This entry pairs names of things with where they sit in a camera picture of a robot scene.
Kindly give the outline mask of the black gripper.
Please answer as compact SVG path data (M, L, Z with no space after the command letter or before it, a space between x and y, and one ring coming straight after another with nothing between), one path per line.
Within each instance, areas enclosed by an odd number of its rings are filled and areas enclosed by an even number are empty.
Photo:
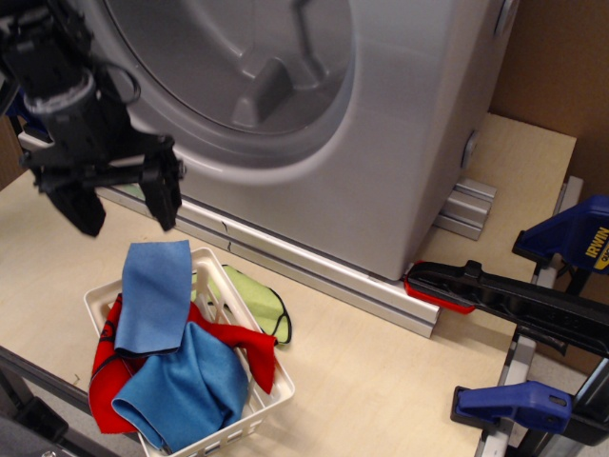
M139 184L163 231L175 227L184 167L172 150L174 141L135 129L111 82L86 75L62 93L25 94L24 104L43 123L52 145L26 155L23 165L77 229L97 237L105 222L93 189L130 183Z

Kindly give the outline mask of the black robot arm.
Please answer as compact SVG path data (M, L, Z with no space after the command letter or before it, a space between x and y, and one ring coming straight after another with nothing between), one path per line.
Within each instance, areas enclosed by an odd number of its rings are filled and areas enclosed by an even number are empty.
M137 184L152 217L173 229L185 174L174 140L132 126L113 65L92 52L84 17L67 1L4 1L1 19L1 108L21 95L52 142L20 159L38 190L95 237L106 218L96 189Z

